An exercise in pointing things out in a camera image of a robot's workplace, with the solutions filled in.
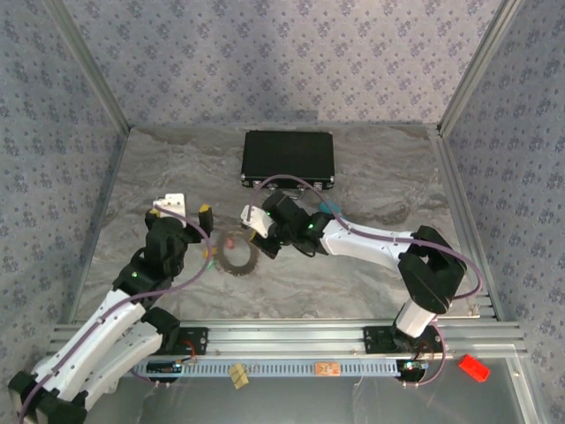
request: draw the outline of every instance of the gray marble surface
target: gray marble surface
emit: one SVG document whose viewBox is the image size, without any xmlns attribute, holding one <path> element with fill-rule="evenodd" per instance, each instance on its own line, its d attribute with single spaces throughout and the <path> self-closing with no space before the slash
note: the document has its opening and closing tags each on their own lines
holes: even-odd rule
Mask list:
<svg viewBox="0 0 565 424">
<path fill-rule="evenodd" d="M 120 269 L 144 245 L 143 215 L 154 198 L 185 193 L 193 217 L 202 203 L 208 203 L 217 230 L 239 224 L 241 210 L 252 194 L 239 182 L 244 136 L 249 129 L 132 130 L 78 319 L 86 319 L 96 309 Z M 348 125 L 316 130 L 334 134 L 336 184 L 326 193 L 348 219 L 403 231 L 431 225 L 458 248 L 426 127 Z M 309 211 L 318 203 L 313 193 L 301 201 Z M 185 270 L 175 284 L 198 270 L 203 252 L 203 245 L 189 247 Z M 470 288 L 471 281 L 465 278 L 460 292 Z M 249 276 L 210 269 L 184 291 L 159 299 L 158 305 L 179 319 L 394 318 L 407 298 L 395 271 L 347 257 L 309 259 L 289 246 L 274 261 L 261 256 Z M 455 302 L 449 314 L 477 314 L 474 299 Z"/>
</svg>

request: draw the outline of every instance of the black case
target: black case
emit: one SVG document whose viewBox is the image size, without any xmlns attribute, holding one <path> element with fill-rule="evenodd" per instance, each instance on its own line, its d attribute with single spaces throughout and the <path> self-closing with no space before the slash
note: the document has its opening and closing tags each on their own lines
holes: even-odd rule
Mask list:
<svg viewBox="0 0 565 424">
<path fill-rule="evenodd" d="M 328 132 L 250 131 L 245 135 L 241 184 L 254 187 L 276 174 L 290 174 L 321 190 L 334 186 L 334 140 Z M 290 179 L 276 188 L 298 188 Z"/>
</svg>

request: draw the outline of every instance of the blue patterned wallpaper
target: blue patterned wallpaper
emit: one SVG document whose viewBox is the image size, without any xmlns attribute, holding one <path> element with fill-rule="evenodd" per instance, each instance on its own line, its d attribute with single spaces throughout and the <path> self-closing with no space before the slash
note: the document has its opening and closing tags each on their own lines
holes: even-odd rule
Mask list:
<svg viewBox="0 0 565 424">
<path fill-rule="evenodd" d="M 501 300 L 565 422 L 565 3 L 525 0 L 448 136 Z"/>
<path fill-rule="evenodd" d="M 500 0 L 65 0 L 132 126 L 435 123 Z"/>
<path fill-rule="evenodd" d="M 0 4 L 0 385 L 65 318 L 120 145 L 39 0 Z M 0 422 L 11 422 L 0 390 Z"/>
</svg>

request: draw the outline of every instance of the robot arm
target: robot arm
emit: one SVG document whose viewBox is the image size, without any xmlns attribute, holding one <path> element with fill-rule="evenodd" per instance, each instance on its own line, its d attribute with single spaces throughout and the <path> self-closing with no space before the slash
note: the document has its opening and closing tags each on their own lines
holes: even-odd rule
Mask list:
<svg viewBox="0 0 565 424">
<path fill-rule="evenodd" d="M 416 232 L 394 232 L 343 219 L 347 227 L 356 232 L 392 241 L 363 237 L 348 231 L 329 214 L 308 215 L 282 192 L 274 192 L 262 208 L 252 207 L 251 214 L 246 206 L 241 218 L 244 226 L 256 231 L 253 244 L 270 258 L 276 257 L 281 246 L 293 245 L 310 257 L 345 255 L 398 269 L 411 296 L 393 324 L 393 337 L 401 346 L 413 346 L 435 315 L 448 311 L 466 271 L 464 263 L 448 254 L 416 244 L 394 242 L 396 239 L 421 239 L 449 247 L 430 227 L 421 226 Z"/>
<path fill-rule="evenodd" d="M 185 215 L 182 194 L 167 194 L 155 207 Z M 199 212 L 200 227 L 209 235 L 212 210 Z M 100 396 L 111 390 L 133 366 L 177 342 L 180 322 L 152 307 L 158 296 L 143 294 L 169 289 L 184 267 L 188 245 L 200 234 L 180 220 L 152 209 L 146 214 L 146 245 L 121 270 L 105 300 L 81 329 L 32 374 L 20 371 L 9 383 L 14 409 L 21 413 L 35 390 L 25 421 L 33 424 L 81 424 Z"/>
</svg>

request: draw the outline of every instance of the teal object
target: teal object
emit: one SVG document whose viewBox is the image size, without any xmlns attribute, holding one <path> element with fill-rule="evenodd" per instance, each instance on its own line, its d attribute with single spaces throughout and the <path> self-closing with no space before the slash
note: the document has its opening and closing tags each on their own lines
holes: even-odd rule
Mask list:
<svg viewBox="0 0 565 424">
<path fill-rule="evenodd" d="M 334 202 L 332 201 L 327 201 L 329 203 L 329 205 L 332 207 L 332 209 L 339 215 L 339 216 L 343 216 L 342 211 L 339 209 L 339 206 L 337 206 Z M 331 214 L 332 211 L 329 210 L 328 205 L 326 205 L 326 203 L 322 202 L 320 204 L 320 206 L 318 207 L 318 209 L 320 210 L 320 212 L 324 212 L 325 214 Z"/>
</svg>

